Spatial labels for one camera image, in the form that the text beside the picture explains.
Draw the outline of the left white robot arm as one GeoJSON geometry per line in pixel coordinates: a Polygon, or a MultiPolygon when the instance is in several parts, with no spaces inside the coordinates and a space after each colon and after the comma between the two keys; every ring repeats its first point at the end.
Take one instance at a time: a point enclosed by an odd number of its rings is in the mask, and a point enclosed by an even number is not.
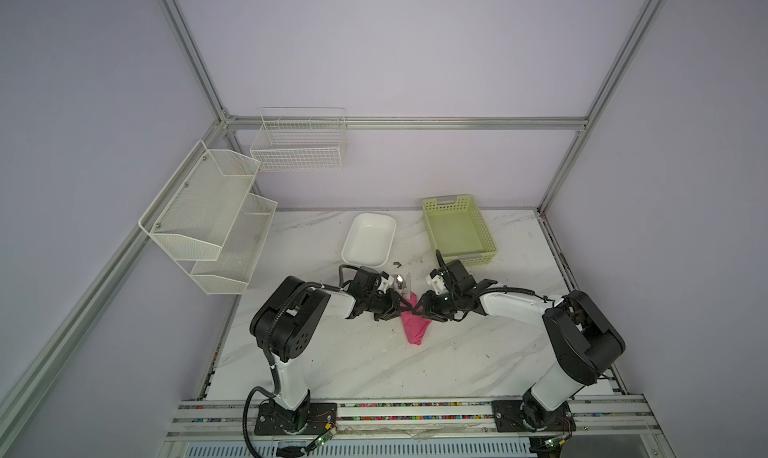
{"type": "Polygon", "coordinates": [[[270,391],[258,387],[269,403],[266,417],[297,432],[309,420],[311,394],[300,361],[321,319],[354,319],[370,313],[376,321],[409,311],[406,280],[367,266],[341,264],[336,285],[285,278],[256,312],[249,325],[267,360],[270,391]]]}

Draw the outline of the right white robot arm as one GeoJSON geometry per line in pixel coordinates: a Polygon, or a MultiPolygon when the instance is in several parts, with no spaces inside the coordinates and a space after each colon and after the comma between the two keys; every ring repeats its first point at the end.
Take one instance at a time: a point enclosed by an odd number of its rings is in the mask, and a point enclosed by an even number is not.
{"type": "Polygon", "coordinates": [[[532,289],[475,280],[463,263],[441,261],[412,312],[436,322],[459,322],[471,313],[518,321],[546,332],[555,363],[522,395],[516,423],[543,431],[581,389],[595,384],[626,343],[592,298],[574,289],[547,296],[532,289]]]}

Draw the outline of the white plastic tray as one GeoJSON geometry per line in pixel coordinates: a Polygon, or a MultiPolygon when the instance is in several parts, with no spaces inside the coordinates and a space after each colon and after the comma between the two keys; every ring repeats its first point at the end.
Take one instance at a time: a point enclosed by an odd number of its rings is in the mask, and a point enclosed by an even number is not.
{"type": "Polygon", "coordinates": [[[342,261],[379,268],[386,264],[394,242],[396,220],[386,214],[360,213],[352,221],[342,247],[342,261]]]}

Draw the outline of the green perforated plastic basket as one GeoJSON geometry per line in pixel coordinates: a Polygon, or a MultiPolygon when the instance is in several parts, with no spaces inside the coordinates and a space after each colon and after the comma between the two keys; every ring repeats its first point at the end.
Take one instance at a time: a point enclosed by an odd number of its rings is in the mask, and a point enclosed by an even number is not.
{"type": "Polygon", "coordinates": [[[422,211],[432,249],[445,262],[484,265],[496,256],[495,240],[472,195],[424,198],[422,211]]]}

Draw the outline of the white mesh lower shelf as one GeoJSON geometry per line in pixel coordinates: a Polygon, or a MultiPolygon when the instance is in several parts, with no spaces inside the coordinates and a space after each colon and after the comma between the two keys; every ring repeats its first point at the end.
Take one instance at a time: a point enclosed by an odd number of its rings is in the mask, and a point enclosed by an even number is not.
{"type": "Polygon", "coordinates": [[[190,277],[207,295],[246,291],[264,248],[277,202],[248,193],[216,261],[198,261],[190,277]]]}

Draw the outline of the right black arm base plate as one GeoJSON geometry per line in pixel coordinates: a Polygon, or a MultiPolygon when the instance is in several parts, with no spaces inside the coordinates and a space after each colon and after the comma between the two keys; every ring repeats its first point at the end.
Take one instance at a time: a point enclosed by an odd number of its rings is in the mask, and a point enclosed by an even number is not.
{"type": "Polygon", "coordinates": [[[573,432],[576,428],[567,403],[548,411],[535,400],[494,400],[492,417],[498,432],[573,432]]]}

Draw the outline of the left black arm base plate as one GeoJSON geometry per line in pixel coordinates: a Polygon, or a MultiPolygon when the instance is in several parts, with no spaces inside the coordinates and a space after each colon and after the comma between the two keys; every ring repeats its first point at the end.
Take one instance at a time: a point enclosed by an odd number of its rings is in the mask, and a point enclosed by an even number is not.
{"type": "Polygon", "coordinates": [[[326,431],[337,420],[338,404],[308,402],[297,410],[288,410],[273,401],[259,405],[252,431],[256,436],[315,436],[326,431]]]}

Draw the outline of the aluminium front rail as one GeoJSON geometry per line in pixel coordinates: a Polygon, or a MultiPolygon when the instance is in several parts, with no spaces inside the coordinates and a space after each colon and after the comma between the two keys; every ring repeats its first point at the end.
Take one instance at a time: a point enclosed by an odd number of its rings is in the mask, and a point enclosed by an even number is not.
{"type": "Polygon", "coordinates": [[[266,403],[254,399],[248,420],[242,421],[240,401],[184,401],[172,420],[167,441],[241,440],[242,428],[252,432],[266,428],[260,437],[310,438],[330,425],[344,439],[414,438],[417,440],[484,435],[657,435],[661,426],[641,395],[577,396],[567,402],[562,418],[545,430],[523,426],[518,405],[507,399],[423,398],[423,399],[336,399],[336,410],[317,403],[308,424],[299,432],[287,433],[262,417],[266,403]]]}

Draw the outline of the aluminium frame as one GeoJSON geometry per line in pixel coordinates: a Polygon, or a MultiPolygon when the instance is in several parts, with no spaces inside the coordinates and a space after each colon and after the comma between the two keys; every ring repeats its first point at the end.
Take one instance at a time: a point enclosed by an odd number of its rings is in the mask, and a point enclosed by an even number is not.
{"type": "MultiPolygon", "coordinates": [[[[245,116],[230,117],[226,114],[220,99],[214,92],[211,78],[202,62],[202,56],[194,44],[188,24],[182,14],[178,0],[157,0],[174,38],[176,38],[184,58],[187,60],[195,78],[203,88],[206,100],[212,104],[216,118],[203,136],[204,144],[216,142],[225,132],[235,128],[254,128],[260,126],[260,119],[245,116]]],[[[584,117],[361,117],[353,116],[347,125],[351,129],[363,130],[504,130],[504,129],[571,129],[579,132],[570,145],[564,162],[558,167],[554,180],[548,186],[541,209],[548,208],[560,186],[564,182],[570,167],[581,148],[586,144],[589,134],[604,112],[613,92],[620,80],[626,74],[637,50],[646,34],[656,20],[666,0],[644,0],[643,6],[634,20],[630,32],[624,40],[618,56],[616,56],[588,114],[584,117]]],[[[149,234],[140,225],[136,225],[120,245],[120,248],[110,258],[83,297],[65,318],[52,338],[41,350],[30,367],[24,373],[17,385],[10,391],[1,405],[1,435],[4,440],[11,442],[20,434],[28,422],[48,397],[51,389],[59,380],[68,362],[81,347],[98,322],[100,315],[109,306],[118,285],[134,264],[146,242],[149,234]]]]}

